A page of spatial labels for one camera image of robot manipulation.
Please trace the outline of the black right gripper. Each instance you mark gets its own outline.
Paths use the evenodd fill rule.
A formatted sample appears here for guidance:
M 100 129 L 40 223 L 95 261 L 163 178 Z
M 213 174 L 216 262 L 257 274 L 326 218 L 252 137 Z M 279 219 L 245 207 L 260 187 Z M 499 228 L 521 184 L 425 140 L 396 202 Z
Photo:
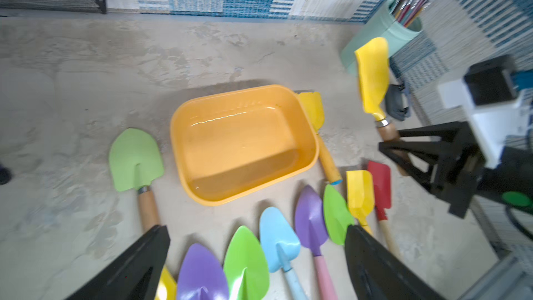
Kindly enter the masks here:
M 448 122 L 405 129 L 399 134 L 403 138 L 440 138 L 438 142 L 380 142 L 378 150 L 395 162 L 401 174 L 448 203 L 451 215 L 465 218 L 486 163 L 469 123 Z M 427 165 L 426 170 L 413 164 L 411 154 Z

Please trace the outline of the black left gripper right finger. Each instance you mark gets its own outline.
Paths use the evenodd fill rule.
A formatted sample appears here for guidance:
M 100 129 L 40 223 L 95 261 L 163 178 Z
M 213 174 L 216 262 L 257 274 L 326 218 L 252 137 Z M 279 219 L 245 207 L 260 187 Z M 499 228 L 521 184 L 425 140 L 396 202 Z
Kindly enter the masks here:
M 443 298 L 359 225 L 348 226 L 344 251 L 358 299 Z

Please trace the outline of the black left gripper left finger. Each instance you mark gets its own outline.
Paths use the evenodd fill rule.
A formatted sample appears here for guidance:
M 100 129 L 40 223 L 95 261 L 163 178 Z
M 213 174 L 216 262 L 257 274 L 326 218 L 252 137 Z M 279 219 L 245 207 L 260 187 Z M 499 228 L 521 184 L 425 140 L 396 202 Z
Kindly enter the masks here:
M 155 299 L 169 245 L 167 227 L 153 226 L 68 299 Z

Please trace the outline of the yellow scoop shovel wooden handle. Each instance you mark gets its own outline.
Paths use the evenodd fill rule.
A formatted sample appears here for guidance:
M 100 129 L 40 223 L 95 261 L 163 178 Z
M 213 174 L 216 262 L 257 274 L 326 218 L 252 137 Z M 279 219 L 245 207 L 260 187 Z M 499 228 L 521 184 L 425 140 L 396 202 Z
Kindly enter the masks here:
M 376 129 L 384 142 L 399 141 L 397 128 L 380 108 L 389 88 L 387 40 L 384 37 L 374 38 L 354 54 L 358 64 L 359 92 L 364 112 L 373 116 Z

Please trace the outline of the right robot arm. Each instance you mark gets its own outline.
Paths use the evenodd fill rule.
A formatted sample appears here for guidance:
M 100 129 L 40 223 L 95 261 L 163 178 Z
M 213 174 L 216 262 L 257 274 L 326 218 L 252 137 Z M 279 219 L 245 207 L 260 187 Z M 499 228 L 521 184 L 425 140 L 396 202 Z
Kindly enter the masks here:
M 505 206 L 513 226 L 532 238 L 513 210 L 532 214 L 532 153 L 505 147 L 502 161 L 491 169 L 468 122 L 449 122 L 416 129 L 380 128 L 378 149 L 424 190 L 464 218 L 473 197 Z

